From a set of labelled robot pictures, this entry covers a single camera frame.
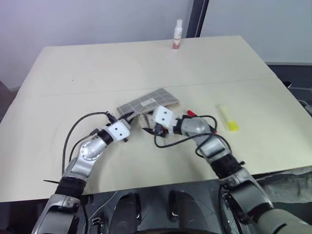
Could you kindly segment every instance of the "black cable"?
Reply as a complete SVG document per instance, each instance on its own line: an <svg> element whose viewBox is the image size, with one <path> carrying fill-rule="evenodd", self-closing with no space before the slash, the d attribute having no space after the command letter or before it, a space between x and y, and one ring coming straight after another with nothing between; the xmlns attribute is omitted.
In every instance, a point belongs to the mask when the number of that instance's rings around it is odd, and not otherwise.
<svg viewBox="0 0 312 234"><path fill-rule="evenodd" d="M205 117L206 117L206 118L211 118L211 119L214 121L214 130L216 131L216 129L217 129L217 127L218 127L218 123L217 123L215 117L213 117L213 116L208 116L208 115L198 116L198 117L201 117L201 118L205 118Z"/></svg>
<svg viewBox="0 0 312 234"><path fill-rule="evenodd" d="M86 211L86 207L82 204L82 210L83 210L83 215L85 218L85 229L84 229L84 234L88 234L88 230L89 230L89 219L88 219L88 214Z"/></svg>
<svg viewBox="0 0 312 234"><path fill-rule="evenodd" d="M221 226L222 233L230 234L231 231L229 231L228 229L225 228L225 221L224 221L224 217L222 215L221 201L222 201L222 185L219 185L219 190L218 190L218 217L219 217L220 224L221 224L220 226Z"/></svg>
<svg viewBox="0 0 312 234"><path fill-rule="evenodd" d="M180 143L183 143L187 140L191 140L191 139L194 139L196 137L202 137L202 136L208 136L208 135L211 135L212 133L201 133L201 134L197 134L197 135L194 135L194 136L189 136L187 138L184 138L183 140L179 140L177 142L174 142L174 143L171 143L171 144L168 144L168 145L158 145L157 144L157 140L156 140L156 137L157 137L157 132L154 131L154 143L155 143L155 146L158 147L158 148L168 148L168 147L171 147L171 146L175 146L175 145L178 145Z"/></svg>
<svg viewBox="0 0 312 234"><path fill-rule="evenodd" d="M77 142L75 143L75 145L73 146L73 148L72 148L72 150L71 150L71 152L70 152L68 162L70 162L70 161L72 160L72 156L73 156L73 153L74 153L74 150L75 150L76 146L77 146L80 142L82 142L83 140L87 139L87 138L90 137L90 136L91 136L91 134L89 134L89 135L87 135L87 136L81 138L79 141L77 141Z"/></svg>
<svg viewBox="0 0 312 234"><path fill-rule="evenodd" d="M89 113L86 114L85 116L81 117L80 119L78 119L75 124L72 126L72 128L69 130L65 143L64 143L64 147L63 147L63 158L62 158L62 175L64 174L65 171L65 154L66 154L66 147L67 147L67 143L68 143L68 139L72 133L72 131L74 130L74 128L77 126L77 124L80 123L80 121L82 121L83 119L89 117L89 116L95 116L95 115L106 115L109 116L108 112L93 112L93 113Z"/></svg>
<svg viewBox="0 0 312 234"><path fill-rule="evenodd" d="M237 226L238 233L239 234L244 234L243 230L242 230L242 227L240 226L240 223L239 223L238 218L236 216L236 213L233 211L232 207L230 207L230 208L231 208L231 211L232 211L232 214L233 214L233 218L234 218L235 224Z"/></svg>
<svg viewBox="0 0 312 234"><path fill-rule="evenodd" d="M207 117L207 118L211 118L211 119L214 121L214 127L212 128L212 129L213 129L213 132L212 132L213 134L211 134L210 136L208 136L207 139L205 139L202 143L200 143L200 145L198 145L198 147L195 149L195 154L196 154L197 156L203 158L203 155L200 155L200 154L198 153L198 150L199 150L204 144L206 144L211 138L213 138L214 134L216 133L216 129L217 129L217 127L218 127L218 123L217 123L215 117L213 117L213 116L207 116L207 115L205 115L205 116L198 116L198 117Z"/></svg>
<svg viewBox="0 0 312 234"><path fill-rule="evenodd" d="M224 143L228 146L229 150L232 152L230 144L228 143L228 141L223 136L221 136L219 134L215 134L214 136L217 137L217 138L220 138L221 140L223 140Z"/></svg>

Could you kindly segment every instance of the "yellow marker cap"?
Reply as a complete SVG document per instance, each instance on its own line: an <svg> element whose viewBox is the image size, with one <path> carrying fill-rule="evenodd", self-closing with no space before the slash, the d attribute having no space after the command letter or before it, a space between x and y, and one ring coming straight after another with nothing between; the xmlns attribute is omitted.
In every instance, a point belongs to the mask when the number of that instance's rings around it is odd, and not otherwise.
<svg viewBox="0 0 312 234"><path fill-rule="evenodd" d="M237 132L239 130L239 126L234 120L226 122L226 124L228 125L231 132Z"/></svg>
<svg viewBox="0 0 312 234"><path fill-rule="evenodd" d="M236 123L236 121L231 118L227 108L223 105L220 105L219 111L220 111L220 114L223 117L224 121L226 122L229 130L231 132L237 132L239 130L239 126Z"/></svg>

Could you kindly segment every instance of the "gray wall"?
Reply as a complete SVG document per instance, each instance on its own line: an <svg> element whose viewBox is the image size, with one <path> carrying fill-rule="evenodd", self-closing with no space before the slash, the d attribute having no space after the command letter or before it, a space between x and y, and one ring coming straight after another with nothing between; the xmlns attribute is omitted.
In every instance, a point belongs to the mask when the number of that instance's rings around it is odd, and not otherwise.
<svg viewBox="0 0 312 234"><path fill-rule="evenodd" d="M178 18L186 34L193 0L2 0L0 80L21 86L41 49L171 39Z"/></svg>
<svg viewBox="0 0 312 234"><path fill-rule="evenodd" d="M268 63L312 63L312 0L210 0L201 36L223 35Z"/></svg>

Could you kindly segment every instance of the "white table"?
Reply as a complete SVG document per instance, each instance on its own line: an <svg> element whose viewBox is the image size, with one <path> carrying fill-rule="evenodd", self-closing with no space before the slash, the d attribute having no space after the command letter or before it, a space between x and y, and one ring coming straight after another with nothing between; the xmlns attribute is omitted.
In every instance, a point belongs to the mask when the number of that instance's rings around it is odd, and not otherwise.
<svg viewBox="0 0 312 234"><path fill-rule="evenodd" d="M180 100L173 110L217 118L238 160L252 174L312 165L312 120L241 37L47 47L0 124L0 201L48 198L59 180L67 132L82 115L110 111L156 88ZM240 126L226 129L225 104ZM90 117L67 150L107 123ZM168 149L134 125L127 143L111 145L96 163L86 193L216 178L194 142Z"/></svg>

